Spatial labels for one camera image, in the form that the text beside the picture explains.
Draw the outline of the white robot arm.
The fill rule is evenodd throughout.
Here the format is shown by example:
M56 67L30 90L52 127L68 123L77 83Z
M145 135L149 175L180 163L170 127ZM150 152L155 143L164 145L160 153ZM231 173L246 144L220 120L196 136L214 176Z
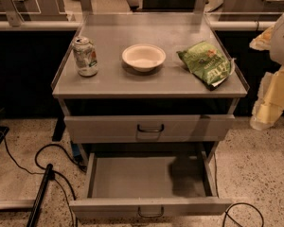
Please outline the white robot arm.
M250 126L261 131L271 128L284 112L284 13L249 46L268 50L270 59L281 65L275 73L264 74L257 91Z

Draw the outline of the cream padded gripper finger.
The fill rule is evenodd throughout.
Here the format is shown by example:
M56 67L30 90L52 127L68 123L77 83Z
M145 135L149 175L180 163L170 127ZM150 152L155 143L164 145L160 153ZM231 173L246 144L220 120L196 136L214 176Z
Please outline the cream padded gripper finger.
M271 128L284 112L284 65L275 73L266 72L257 92L250 126L258 131Z

